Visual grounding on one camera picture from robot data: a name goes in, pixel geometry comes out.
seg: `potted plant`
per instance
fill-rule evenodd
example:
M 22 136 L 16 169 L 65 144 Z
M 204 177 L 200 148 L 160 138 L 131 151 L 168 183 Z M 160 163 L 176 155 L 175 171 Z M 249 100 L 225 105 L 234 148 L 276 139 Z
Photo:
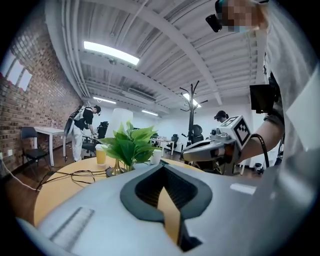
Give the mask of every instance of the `potted plant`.
M 114 138 L 102 138 L 98 141 L 107 147 L 103 148 L 106 155 L 123 163 L 128 172 L 133 169 L 134 164 L 146 162 L 153 154 L 156 147 L 150 144 L 150 137 L 157 131 L 153 126 L 142 129 L 134 129 L 130 121 L 123 124 L 118 131 L 113 131 Z

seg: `white pants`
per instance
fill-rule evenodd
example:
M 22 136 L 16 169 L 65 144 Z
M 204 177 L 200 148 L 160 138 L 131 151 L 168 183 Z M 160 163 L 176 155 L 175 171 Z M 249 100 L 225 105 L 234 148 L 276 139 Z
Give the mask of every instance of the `white pants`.
M 82 132 L 79 127 L 74 125 L 72 130 L 72 154 L 76 162 L 81 160 L 82 141 Z

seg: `man in black shirt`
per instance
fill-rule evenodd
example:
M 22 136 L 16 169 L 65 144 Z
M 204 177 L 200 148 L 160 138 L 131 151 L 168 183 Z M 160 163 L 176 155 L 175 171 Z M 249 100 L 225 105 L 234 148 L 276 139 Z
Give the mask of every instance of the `man in black shirt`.
M 92 107 L 85 107 L 75 116 L 74 126 L 72 130 L 72 154 L 75 162 L 81 160 L 81 150 L 83 142 L 83 130 L 90 129 L 92 135 L 95 134 L 94 128 L 92 127 L 92 121 L 94 114 L 99 114 L 101 108 L 97 105 Z

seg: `ceiling light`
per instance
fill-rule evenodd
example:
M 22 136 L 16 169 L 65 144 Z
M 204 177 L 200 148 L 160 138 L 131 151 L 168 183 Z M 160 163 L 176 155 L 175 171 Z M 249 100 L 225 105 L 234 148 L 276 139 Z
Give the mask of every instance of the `ceiling light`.
M 147 113 L 147 114 L 150 114 L 150 115 L 154 115 L 154 116 L 157 116 L 157 115 L 158 115 L 158 114 L 151 113 L 151 112 L 149 112 L 149 111 L 145 111 L 145 110 L 142 110 L 141 112 L 143 112 L 143 113 Z
M 108 103 L 112 103 L 112 104 L 117 104 L 116 102 L 114 101 L 111 101 L 111 100 L 107 100 L 107 99 L 104 99 L 104 98 L 97 98 L 97 97 L 93 97 L 95 100 L 97 100 L 99 103 L 100 102 L 108 102 Z
M 184 96 L 188 101 L 190 101 L 190 95 L 189 95 L 188 93 L 183 94 L 183 96 Z M 193 105 L 197 105 L 197 104 L 198 104 L 198 102 L 196 102 L 195 99 L 193 99 L 192 103 L 193 103 Z
M 100 52 L 103 54 L 108 54 L 114 57 L 117 57 L 119 59 L 122 59 L 124 61 L 130 62 L 133 65 L 137 65 L 139 59 L 137 57 L 134 57 L 128 53 L 125 53 L 121 50 L 117 50 L 102 44 L 98 44 L 98 43 L 94 43 L 94 42 L 88 42 L 88 41 L 84 41 L 83 43 L 84 45 L 84 49 L 86 50 L 92 50 L 92 51 L 96 51 L 96 52 Z

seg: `white cup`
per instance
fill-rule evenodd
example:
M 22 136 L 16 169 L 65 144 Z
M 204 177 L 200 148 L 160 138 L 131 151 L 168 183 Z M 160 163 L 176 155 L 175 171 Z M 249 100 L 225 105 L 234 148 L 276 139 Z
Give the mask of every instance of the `white cup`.
M 155 149 L 153 151 L 153 155 L 150 158 L 150 163 L 152 165 L 158 165 L 160 163 L 161 157 L 162 157 L 162 151 L 159 149 Z

